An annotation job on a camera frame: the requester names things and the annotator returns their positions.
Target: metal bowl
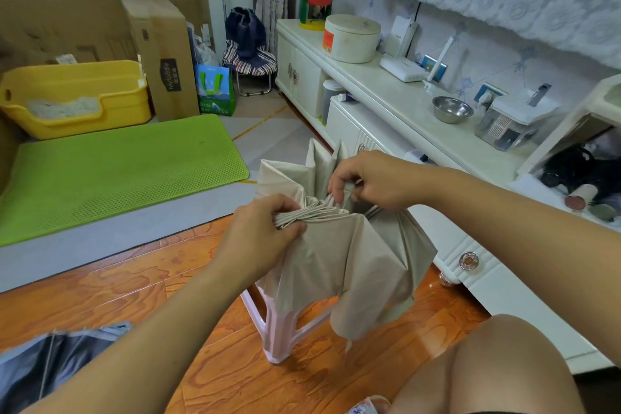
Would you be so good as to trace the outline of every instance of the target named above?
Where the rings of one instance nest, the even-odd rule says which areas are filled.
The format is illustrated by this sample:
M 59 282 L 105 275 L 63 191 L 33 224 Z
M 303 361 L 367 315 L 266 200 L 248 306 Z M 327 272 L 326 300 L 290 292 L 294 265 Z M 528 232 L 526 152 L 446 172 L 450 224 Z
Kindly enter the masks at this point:
M 437 96 L 432 102 L 435 117 L 451 125 L 461 123 L 474 114 L 469 104 L 451 96 Z

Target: wall outlet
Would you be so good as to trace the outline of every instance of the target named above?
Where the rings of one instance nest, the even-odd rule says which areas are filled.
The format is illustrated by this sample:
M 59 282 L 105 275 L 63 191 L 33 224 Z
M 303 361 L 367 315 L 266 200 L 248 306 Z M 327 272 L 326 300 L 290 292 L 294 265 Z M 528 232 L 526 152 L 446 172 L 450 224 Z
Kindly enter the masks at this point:
M 431 72 L 431 70 L 433 69 L 433 66 L 435 65 L 437 59 L 434 59 L 433 57 L 429 56 L 428 54 L 425 55 L 425 57 L 423 57 L 423 60 L 420 62 L 420 66 L 425 69 L 425 71 L 427 72 Z M 448 66 L 444 63 L 440 64 L 440 68 L 438 69 L 438 72 L 435 73 L 435 75 L 433 76 L 433 80 L 436 82 L 439 82 L 442 79 L 442 76 L 444 75 L 444 73 L 446 72 L 446 68 Z
M 483 96 L 483 94 L 486 91 L 490 91 L 494 96 L 501 96 L 501 95 L 507 95 L 507 92 L 505 92 L 504 90 L 501 90 L 498 87 L 494 87 L 493 85 L 491 85 L 490 83 L 485 82 L 481 88 L 479 89 L 479 91 L 476 93 L 476 95 L 474 96 L 474 101 L 478 102 L 479 99 Z

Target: pink plastic stool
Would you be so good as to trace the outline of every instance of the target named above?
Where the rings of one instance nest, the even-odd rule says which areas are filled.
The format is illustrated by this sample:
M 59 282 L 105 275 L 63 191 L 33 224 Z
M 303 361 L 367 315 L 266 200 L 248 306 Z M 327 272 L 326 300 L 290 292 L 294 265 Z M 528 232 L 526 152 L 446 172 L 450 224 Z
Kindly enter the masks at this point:
M 256 308 L 255 302 L 252 300 L 248 290 L 242 293 L 242 301 L 252 318 L 252 322 L 259 331 L 261 339 L 263 339 L 263 352 L 271 363 L 278 365 L 282 363 L 289 355 L 293 347 L 302 340 L 310 332 L 314 331 L 318 326 L 330 317 L 332 308 L 327 308 L 323 313 L 304 325 L 300 329 L 296 329 L 298 316 L 304 310 L 292 311 L 290 313 L 277 313 L 274 307 L 274 300 L 257 287 L 267 308 L 265 321 L 263 321 L 259 310 Z

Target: person's left hand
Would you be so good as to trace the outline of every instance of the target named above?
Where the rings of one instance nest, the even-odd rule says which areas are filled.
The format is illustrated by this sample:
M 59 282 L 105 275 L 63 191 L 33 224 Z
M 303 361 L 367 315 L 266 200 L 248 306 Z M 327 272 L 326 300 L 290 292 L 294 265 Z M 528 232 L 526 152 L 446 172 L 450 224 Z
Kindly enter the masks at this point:
M 272 214 L 299 208 L 295 201 L 282 193 L 240 206 L 235 210 L 233 221 L 213 260 L 237 272 L 242 276 L 241 283 L 250 286 L 272 269 L 287 247 L 306 230 L 304 222 L 294 222 L 277 230 Z

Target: yellow litter box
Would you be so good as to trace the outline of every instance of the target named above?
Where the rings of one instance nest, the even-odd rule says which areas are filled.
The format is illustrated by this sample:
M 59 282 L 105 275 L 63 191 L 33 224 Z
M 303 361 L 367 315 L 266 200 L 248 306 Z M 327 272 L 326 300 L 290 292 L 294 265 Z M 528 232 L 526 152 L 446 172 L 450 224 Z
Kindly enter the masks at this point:
M 26 108 L 29 102 L 68 104 L 80 98 L 96 99 L 98 111 L 47 120 Z M 18 67 L 4 73 L 0 108 L 37 139 L 139 125 L 151 119 L 147 80 L 140 64 L 131 60 Z

